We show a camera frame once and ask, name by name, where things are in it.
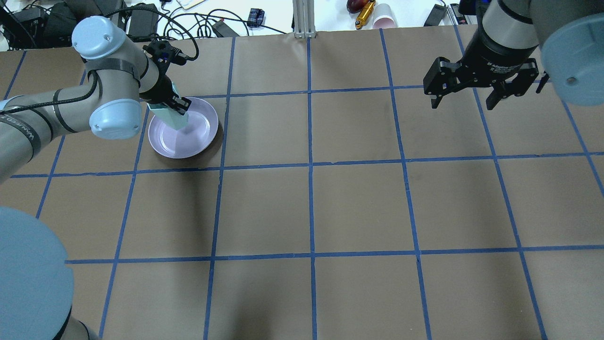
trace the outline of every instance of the robotic arm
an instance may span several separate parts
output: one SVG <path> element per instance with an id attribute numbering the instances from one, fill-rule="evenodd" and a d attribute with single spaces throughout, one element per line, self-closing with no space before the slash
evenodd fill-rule
<path id="1" fill-rule="evenodd" d="M 438 57 L 423 79 L 436 109 L 443 96 L 468 87 L 492 87 L 488 110 L 523 96 L 542 64 L 558 96 L 569 103 L 604 103 L 604 0 L 492 0 L 457 63 Z"/>
<path id="2" fill-rule="evenodd" d="M 171 62 L 188 57 L 167 41 L 139 49 L 110 20 L 94 16 L 76 26 L 72 43 L 86 64 L 91 85 L 0 101 L 0 183 L 53 139 L 92 129 L 105 139 L 139 133 L 139 98 L 184 117 L 190 100 L 178 96 L 165 75 Z"/>

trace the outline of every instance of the eggplant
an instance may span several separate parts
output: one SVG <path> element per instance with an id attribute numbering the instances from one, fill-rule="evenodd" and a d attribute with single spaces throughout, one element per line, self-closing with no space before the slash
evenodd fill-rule
<path id="1" fill-rule="evenodd" d="M 369 0 L 348 0 L 346 2 L 346 9 L 349 13 L 359 13 Z"/>

